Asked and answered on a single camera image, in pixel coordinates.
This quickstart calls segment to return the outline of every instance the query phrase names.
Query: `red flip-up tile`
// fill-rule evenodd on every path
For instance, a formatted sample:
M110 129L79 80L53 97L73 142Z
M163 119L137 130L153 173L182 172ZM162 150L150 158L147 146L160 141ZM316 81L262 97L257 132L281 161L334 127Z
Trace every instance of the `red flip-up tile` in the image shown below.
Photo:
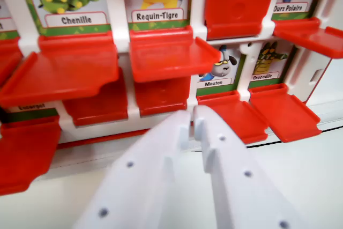
M240 101L237 91L197 97L199 105L216 111L246 144L267 139L267 122L247 102Z
M128 118L128 99L122 69L119 79L104 85L99 94L89 98L63 101L76 126Z
M58 117L3 124L0 139L0 195L26 190L45 174L61 129Z
M206 0L207 39L258 34L271 0Z
M274 35L330 58L343 58L343 31L319 28L316 17L275 21Z
M118 78L109 33L41 36L39 45L0 91L3 107L91 97Z
M251 88L250 102L268 121L283 142L318 135L320 118L296 96L287 94L285 84Z
M187 108L190 77L135 83L140 115L155 115Z
M207 73L220 52L200 38L190 26L130 32L130 60L136 82L180 78Z

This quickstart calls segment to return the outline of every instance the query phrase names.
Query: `white plastic piece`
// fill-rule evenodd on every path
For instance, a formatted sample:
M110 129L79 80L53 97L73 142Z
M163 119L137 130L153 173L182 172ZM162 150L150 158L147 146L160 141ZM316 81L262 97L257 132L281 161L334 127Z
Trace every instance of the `white plastic piece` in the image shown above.
M202 40L207 39L207 27L205 26L205 0L191 0L190 26L193 29L193 37Z
M174 162L188 142L190 113L178 111L116 160L74 229L158 228Z
M240 52L245 55L241 78L237 85L237 91L240 94L241 101L249 101L250 99L250 92L248 91L248 87L261 47L261 42L251 42L248 44L240 45Z
M219 229L307 228L218 114L197 106L194 122L204 170L211 174ZM190 113L178 111L147 132L113 163L73 228L160 228L173 167L189 129Z
M38 37L39 33L32 19L31 13L25 0L5 0L17 31L20 35L18 42L19 49L24 57L31 52L39 52Z
M328 26L335 1L341 0L319 0L314 16L321 20L320 28ZM288 93L306 101L329 62L330 58L300 47L285 77Z
M194 113L204 170L211 174L219 229L305 229L292 206L259 168L227 123L206 106Z
M129 28L124 0L106 0L113 41L119 53L129 52Z
M190 26L193 30L193 38L199 37L202 40L207 39L207 27L205 26L205 0L191 0L191 15ZM198 105L197 95L197 83L199 82L198 75L191 76L191 82L189 87L189 96L187 98L187 110L193 112L193 108Z

